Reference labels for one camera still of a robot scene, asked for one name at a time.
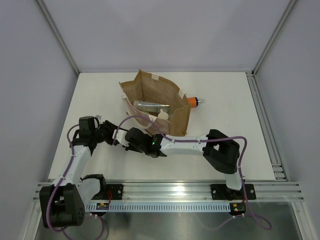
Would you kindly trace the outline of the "left aluminium frame post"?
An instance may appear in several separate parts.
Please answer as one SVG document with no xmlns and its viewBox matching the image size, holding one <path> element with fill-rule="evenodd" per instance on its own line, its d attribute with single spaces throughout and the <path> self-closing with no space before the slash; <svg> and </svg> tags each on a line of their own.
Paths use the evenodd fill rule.
<svg viewBox="0 0 320 240">
<path fill-rule="evenodd" d="M 70 65 L 71 69 L 73 70 L 73 72 L 75 73 L 75 75 L 78 77 L 81 73 L 81 71 L 79 70 L 79 67 L 76 64 L 76 61 L 74 60 L 69 48 L 67 47 L 63 36 L 61 35 L 55 20 L 52 16 L 52 14 L 49 11 L 49 8 L 47 7 L 46 3 L 44 0 L 34 0 L 34 3 L 36 4 L 36 6 L 38 7 L 41 15 L 43 16 L 45 22 L 47 23 L 50 31 L 52 32 L 54 39 L 56 40 L 56 42 L 58 43 L 64 57 L 66 58 L 68 64 Z"/>
</svg>

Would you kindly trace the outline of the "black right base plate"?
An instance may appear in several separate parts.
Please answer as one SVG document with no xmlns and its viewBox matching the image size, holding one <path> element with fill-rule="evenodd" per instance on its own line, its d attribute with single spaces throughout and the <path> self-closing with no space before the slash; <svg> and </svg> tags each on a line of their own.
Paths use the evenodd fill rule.
<svg viewBox="0 0 320 240">
<path fill-rule="evenodd" d="M 244 200 L 245 194 L 243 187 L 240 190 L 233 190 L 226 184 L 216 183 L 210 185 L 212 200 Z M 248 200 L 256 200 L 256 191 L 253 184 L 245 184 L 245 192 Z"/>
</svg>

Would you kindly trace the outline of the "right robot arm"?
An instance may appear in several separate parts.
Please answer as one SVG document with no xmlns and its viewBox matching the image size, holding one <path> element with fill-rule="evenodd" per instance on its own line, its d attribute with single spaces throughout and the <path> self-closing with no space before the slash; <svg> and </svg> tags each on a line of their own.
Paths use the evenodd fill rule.
<svg viewBox="0 0 320 240">
<path fill-rule="evenodd" d="M 225 178 L 225 184 L 211 186 L 212 198 L 228 201 L 243 198 L 245 189 L 238 165 L 243 153 L 233 138 L 219 130 L 211 129 L 206 135 L 188 138 L 159 133 L 148 135 L 133 127 L 128 131 L 122 130 L 117 140 L 125 150 L 144 153 L 152 158 L 173 155 L 203 157 Z"/>
</svg>

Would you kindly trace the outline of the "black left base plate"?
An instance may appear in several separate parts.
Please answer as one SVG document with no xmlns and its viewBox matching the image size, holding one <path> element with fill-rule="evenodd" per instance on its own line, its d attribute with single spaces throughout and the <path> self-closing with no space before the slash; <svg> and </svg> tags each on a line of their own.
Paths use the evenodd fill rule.
<svg viewBox="0 0 320 240">
<path fill-rule="evenodd" d="M 122 184 L 112 183 L 112 184 L 106 184 L 102 188 L 101 192 L 101 200 L 109 200 L 109 197 L 111 197 L 111 201 L 119 201 L 123 199 L 123 190 L 124 186 Z"/>
</svg>

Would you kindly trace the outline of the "aluminium front rail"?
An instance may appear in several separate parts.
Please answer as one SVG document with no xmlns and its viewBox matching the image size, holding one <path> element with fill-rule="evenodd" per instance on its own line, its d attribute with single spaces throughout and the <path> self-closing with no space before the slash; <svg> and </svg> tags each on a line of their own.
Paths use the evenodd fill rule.
<svg viewBox="0 0 320 240">
<path fill-rule="evenodd" d="M 122 184 L 124 202 L 211 202 L 211 185 L 221 181 L 135 181 L 108 180 L 107 184 Z M 254 186 L 254 202 L 303 202 L 304 194 L 297 182 L 246 181 Z"/>
</svg>

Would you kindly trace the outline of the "right side aluminium rail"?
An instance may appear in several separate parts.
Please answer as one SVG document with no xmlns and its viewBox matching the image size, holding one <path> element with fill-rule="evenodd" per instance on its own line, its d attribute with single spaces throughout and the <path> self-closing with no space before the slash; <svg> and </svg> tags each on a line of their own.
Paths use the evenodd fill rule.
<svg viewBox="0 0 320 240">
<path fill-rule="evenodd" d="M 287 171 L 283 164 L 282 156 L 279 151 L 279 147 L 277 145 L 257 81 L 251 72 L 246 72 L 245 75 L 252 95 L 275 180 L 278 182 L 288 182 L 289 179 Z"/>
</svg>

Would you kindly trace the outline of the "orange spray bottle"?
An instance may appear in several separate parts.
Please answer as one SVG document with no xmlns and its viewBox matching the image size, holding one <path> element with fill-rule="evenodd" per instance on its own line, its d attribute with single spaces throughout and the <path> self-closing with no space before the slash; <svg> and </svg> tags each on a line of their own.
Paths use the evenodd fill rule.
<svg viewBox="0 0 320 240">
<path fill-rule="evenodd" d="M 203 101 L 197 97 L 189 97 L 188 103 L 191 105 L 192 108 L 196 108 L 201 104 Z"/>
</svg>

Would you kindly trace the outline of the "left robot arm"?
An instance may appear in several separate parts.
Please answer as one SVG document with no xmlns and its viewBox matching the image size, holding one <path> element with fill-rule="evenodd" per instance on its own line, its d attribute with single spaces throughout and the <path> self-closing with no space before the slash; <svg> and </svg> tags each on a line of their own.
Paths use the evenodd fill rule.
<svg viewBox="0 0 320 240">
<path fill-rule="evenodd" d="M 114 143 L 114 131 L 118 127 L 109 122 L 100 122 L 97 117 L 81 117 L 71 127 L 73 137 L 68 137 L 70 159 L 57 179 L 39 192 L 42 221 L 45 228 L 62 232 L 67 227 L 80 226 L 84 221 L 85 206 L 92 199 L 112 199 L 102 174 L 82 177 L 86 164 L 98 144 Z"/>
</svg>

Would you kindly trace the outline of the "brown canvas tote bag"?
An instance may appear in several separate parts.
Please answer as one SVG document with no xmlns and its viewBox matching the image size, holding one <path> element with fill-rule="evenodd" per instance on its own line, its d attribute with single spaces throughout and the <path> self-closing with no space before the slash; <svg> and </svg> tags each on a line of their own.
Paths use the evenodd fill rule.
<svg viewBox="0 0 320 240">
<path fill-rule="evenodd" d="M 191 105 L 185 92 L 174 82 L 153 73 L 140 70 L 134 80 L 121 82 L 122 99 L 128 116 L 148 134 L 159 131 L 145 118 L 155 123 L 159 130 L 171 136 L 184 137 L 190 119 Z"/>
</svg>

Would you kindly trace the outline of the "right aluminium frame post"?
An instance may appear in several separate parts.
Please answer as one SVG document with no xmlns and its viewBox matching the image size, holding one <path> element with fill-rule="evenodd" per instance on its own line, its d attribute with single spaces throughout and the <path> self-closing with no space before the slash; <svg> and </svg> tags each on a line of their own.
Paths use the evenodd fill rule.
<svg viewBox="0 0 320 240">
<path fill-rule="evenodd" d="M 298 2 L 299 2 L 299 0 L 289 0 L 288 1 L 283 13 L 281 14 L 280 19 L 278 20 L 274 30 L 272 31 L 270 38 L 267 41 L 267 44 L 265 45 L 261 55 L 258 58 L 257 63 L 254 65 L 254 68 L 251 71 L 251 74 L 254 77 L 257 75 L 260 68 L 264 64 L 265 60 L 267 59 L 269 53 L 271 52 L 274 44 L 276 43 L 278 37 L 280 36 L 280 33 L 282 32 L 283 28 L 285 27 L 288 19 L 290 18 L 291 14 L 294 11 Z"/>
</svg>

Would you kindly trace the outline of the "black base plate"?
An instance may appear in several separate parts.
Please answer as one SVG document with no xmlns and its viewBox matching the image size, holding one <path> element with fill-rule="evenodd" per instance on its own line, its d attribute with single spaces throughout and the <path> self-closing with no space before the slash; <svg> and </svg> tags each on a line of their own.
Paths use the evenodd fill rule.
<svg viewBox="0 0 320 240">
<path fill-rule="evenodd" d="M 111 197 L 111 201 L 119 201 L 123 199 L 123 190 L 124 186 L 122 184 L 112 183 L 112 184 L 106 184 L 102 188 L 101 192 L 101 200 L 109 200 L 109 197 Z"/>
<path fill-rule="evenodd" d="M 245 194 L 243 187 L 240 190 L 233 190 L 226 184 L 216 183 L 210 185 L 212 200 L 244 200 Z M 245 184 L 245 192 L 248 200 L 256 200 L 256 191 L 253 184 Z"/>
</svg>

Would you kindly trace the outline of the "aluminium rail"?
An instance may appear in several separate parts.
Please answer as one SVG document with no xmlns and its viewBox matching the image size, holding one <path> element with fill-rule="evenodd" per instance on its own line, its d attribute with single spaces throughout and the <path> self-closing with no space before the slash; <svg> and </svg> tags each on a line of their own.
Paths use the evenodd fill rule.
<svg viewBox="0 0 320 240">
<path fill-rule="evenodd" d="M 122 184 L 124 202 L 211 202 L 211 185 L 221 181 L 135 181 L 108 180 L 107 184 Z M 297 182 L 246 181 L 254 186 L 254 202 L 303 202 L 304 194 Z"/>
<path fill-rule="evenodd" d="M 279 151 L 279 147 L 277 145 L 257 81 L 251 72 L 246 72 L 245 75 L 252 95 L 275 180 L 278 182 L 288 182 L 289 179 L 287 171 L 283 164 L 282 156 Z"/>
</svg>

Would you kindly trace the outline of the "aluminium frame post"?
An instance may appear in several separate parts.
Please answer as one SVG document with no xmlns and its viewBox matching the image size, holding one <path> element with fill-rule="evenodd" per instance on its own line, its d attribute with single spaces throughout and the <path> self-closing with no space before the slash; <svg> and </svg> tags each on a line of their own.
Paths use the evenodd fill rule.
<svg viewBox="0 0 320 240">
<path fill-rule="evenodd" d="M 291 14 L 294 11 L 298 2 L 299 2 L 299 0 L 289 0 L 288 1 L 283 13 L 281 14 L 280 19 L 278 20 L 274 30 L 272 31 L 270 38 L 267 41 L 267 44 L 265 45 L 261 55 L 258 58 L 257 63 L 254 65 L 254 68 L 251 71 L 251 74 L 254 77 L 257 75 L 260 68 L 264 64 L 265 60 L 267 59 L 269 53 L 271 52 L 274 44 L 276 43 L 278 37 L 280 36 L 280 33 L 282 32 L 283 28 L 285 27 L 288 19 L 290 18 Z"/>
<path fill-rule="evenodd" d="M 54 39 L 56 40 L 56 42 L 58 43 L 64 57 L 66 58 L 68 64 L 70 65 L 71 69 L 73 70 L 73 72 L 75 73 L 75 75 L 78 77 L 81 73 L 81 71 L 79 70 L 79 67 L 76 64 L 76 61 L 74 60 L 69 48 L 67 47 L 63 36 L 61 35 L 55 20 L 52 16 L 52 14 L 49 11 L 49 8 L 47 7 L 46 3 L 44 0 L 34 0 L 34 3 L 36 4 L 36 6 L 38 7 L 41 15 L 43 16 L 45 22 L 47 23 L 50 31 L 52 32 Z"/>
</svg>

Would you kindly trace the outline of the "beige pump bottle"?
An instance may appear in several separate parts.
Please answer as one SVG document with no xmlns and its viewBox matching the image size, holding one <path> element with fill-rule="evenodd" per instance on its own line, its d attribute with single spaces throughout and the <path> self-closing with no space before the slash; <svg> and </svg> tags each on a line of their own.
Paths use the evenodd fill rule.
<svg viewBox="0 0 320 240">
<path fill-rule="evenodd" d="M 169 114 L 167 112 L 163 111 L 163 109 L 160 109 L 160 113 L 157 115 L 157 117 L 162 120 L 168 120 Z"/>
</svg>

